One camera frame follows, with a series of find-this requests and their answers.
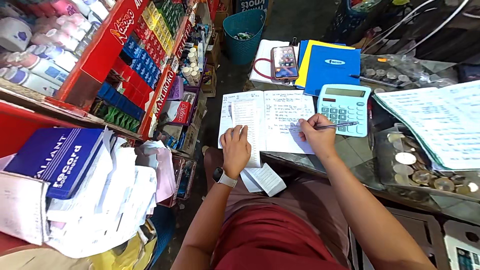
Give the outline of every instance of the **hand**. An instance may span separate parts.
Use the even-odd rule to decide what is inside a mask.
[[[335,128],[323,130],[314,130],[314,126],[324,126],[333,124],[322,114],[314,114],[308,120],[299,120],[301,132],[299,136],[302,141],[308,141],[318,158],[328,158],[336,156],[335,150]]]
[[[247,141],[248,126],[244,126],[241,133],[240,129],[241,125],[229,128],[220,137],[223,147],[223,170],[231,179],[237,179],[247,165],[252,152],[252,146]]]

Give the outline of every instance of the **lap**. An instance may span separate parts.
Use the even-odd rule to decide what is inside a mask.
[[[208,190],[215,183],[212,178],[213,171],[222,165],[222,150],[213,147],[207,149],[204,166]],[[225,218],[248,205],[279,205],[309,224],[338,262],[348,267],[348,225],[328,179],[286,166],[269,165],[284,179],[287,188],[274,197],[267,197],[260,193],[250,193],[239,177],[237,185],[228,197]]]

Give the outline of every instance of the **red shirt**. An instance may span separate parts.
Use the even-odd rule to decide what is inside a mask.
[[[280,206],[250,206],[222,227],[212,266],[219,270],[346,270],[301,218]]]

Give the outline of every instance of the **plastic basket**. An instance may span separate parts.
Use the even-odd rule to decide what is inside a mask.
[[[175,232],[175,215],[171,208],[157,205],[150,221],[153,223],[157,234],[156,249],[153,254],[152,263],[150,264],[151,268],[158,257],[160,257],[160,254],[162,254]]]
[[[342,0],[323,40],[345,43],[350,34],[365,21],[368,13],[352,9],[350,0]]]
[[[265,24],[265,12],[260,9],[247,10],[223,20],[227,54],[233,64],[247,64],[256,55],[262,30]],[[238,33],[249,32],[254,36],[247,40],[237,40]]]

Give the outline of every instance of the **phone screen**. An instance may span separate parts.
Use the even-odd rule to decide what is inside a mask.
[[[275,77],[298,77],[293,47],[278,47],[273,49]]]

